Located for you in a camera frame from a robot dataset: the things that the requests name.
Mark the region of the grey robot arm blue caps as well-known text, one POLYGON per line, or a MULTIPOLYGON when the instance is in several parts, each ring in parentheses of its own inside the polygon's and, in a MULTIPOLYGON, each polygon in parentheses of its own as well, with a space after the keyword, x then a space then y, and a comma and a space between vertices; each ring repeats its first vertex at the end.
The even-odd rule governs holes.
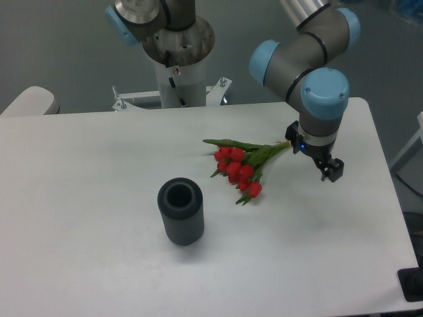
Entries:
MULTIPOLYGON (((348 105, 347 78, 327 63, 360 37, 357 16, 328 1, 282 1, 299 37, 290 46, 267 40, 251 55, 249 72, 299 114, 286 131, 295 153, 311 157, 325 180, 344 164, 331 151, 348 105)), ((194 1, 115 1, 106 18, 121 40, 141 44, 155 63, 164 108, 206 105, 204 62, 215 44, 194 1)))

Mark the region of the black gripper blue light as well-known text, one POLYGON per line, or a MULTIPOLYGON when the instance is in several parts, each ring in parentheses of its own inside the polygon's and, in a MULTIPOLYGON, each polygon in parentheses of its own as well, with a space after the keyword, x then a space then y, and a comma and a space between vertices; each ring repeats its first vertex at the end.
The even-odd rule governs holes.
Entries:
POLYGON ((344 171, 344 162, 339 158, 332 158, 331 152, 334 141, 307 140, 298 132, 299 122, 294 121, 286 129, 285 138, 291 142, 293 153, 301 151, 304 155, 314 160, 316 167, 321 171, 321 181, 336 182, 344 171))

